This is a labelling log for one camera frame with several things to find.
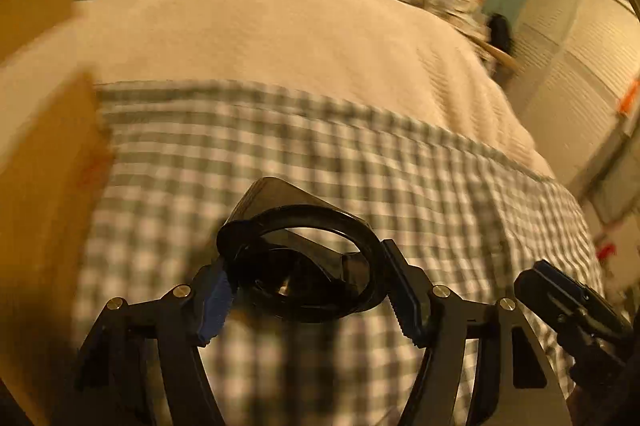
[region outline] brown cardboard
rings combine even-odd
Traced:
[[[68,20],[73,2],[0,0],[0,61]],[[0,171],[0,377],[36,426],[72,367],[82,246],[111,165],[96,108],[88,72],[61,79]]]

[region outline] green and white checkered cloth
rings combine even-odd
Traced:
[[[517,274],[538,259],[601,290],[582,212],[567,190],[460,135],[245,82],[126,82],[104,86],[100,97],[117,158],[79,278],[79,343],[109,298],[136,303],[188,282],[209,262],[212,232],[267,175],[361,216],[463,298],[511,295]],[[201,350],[230,426],[397,423],[422,351],[402,335],[388,301],[320,325],[236,307]],[[568,392],[570,358],[529,317]],[[465,421],[475,365],[476,344],[468,342],[456,424]]]

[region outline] white blanket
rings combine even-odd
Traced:
[[[88,0],[0,71],[12,82],[237,79],[383,107],[460,133],[543,175],[502,90],[447,23],[395,0]]]

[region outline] bed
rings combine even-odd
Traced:
[[[78,270],[74,338],[105,302],[161,296],[252,181],[362,216],[466,299],[546,258],[600,288],[582,212],[466,39],[394,0],[88,0],[4,64],[94,71],[116,159]],[[565,393],[570,360],[528,315]],[[302,356],[302,351],[311,355]],[[234,309],[202,352],[228,424],[396,424],[420,350],[384,303],[327,326]],[[469,342],[454,418],[472,390]],[[166,410],[159,408],[160,416]]]

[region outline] white wardrobe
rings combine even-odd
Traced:
[[[514,112],[565,185],[616,122],[640,69],[640,22],[625,0],[527,0],[513,31]]]

